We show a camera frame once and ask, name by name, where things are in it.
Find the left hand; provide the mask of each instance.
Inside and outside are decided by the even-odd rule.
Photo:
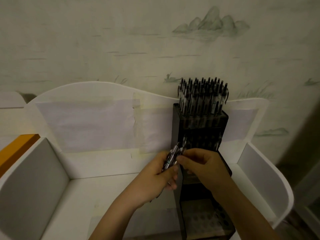
[[[168,190],[175,190],[177,188],[175,180],[178,177],[178,165],[174,165],[166,171],[161,172],[167,155],[168,152],[166,151],[158,153],[124,190],[123,193],[129,197],[128,200],[135,207],[138,208],[150,202],[164,188]]]

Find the orange edge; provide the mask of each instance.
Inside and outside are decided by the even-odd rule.
[[[38,134],[20,135],[0,151],[0,177],[37,141]]]

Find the hand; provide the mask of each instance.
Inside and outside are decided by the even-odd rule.
[[[177,161],[188,173],[194,173],[218,202],[226,188],[235,184],[216,152],[193,148],[178,156]]]
[[[164,188],[177,188],[175,180],[178,177],[178,166],[174,165],[161,172],[167,155],[168,152],[165,151],[158,153],[124,190],[136,207],[141,207],[156,198]]]

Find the wall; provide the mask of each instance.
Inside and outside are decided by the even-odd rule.
[[[179,78],[217,76],[230,99],[270,100],[253,143],[276,163],[320,97],[319,10],[320,0],[0,0],[0,90],[111,81],[175,97]]]

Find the black pen organizer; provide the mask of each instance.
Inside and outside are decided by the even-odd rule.
[[[173,105],[171,148],[178,142],[186,148],[202,148],[219,153],[228,115],[182,116],[179,104]],[[226,169],[232,172],[219,153]],[[211,192],[196,175],[188,174],[181,166],[182,175],[174,191],[179,224],[183,240],[229,239],[235,232],[234,225],[225,210],[213,198]]]

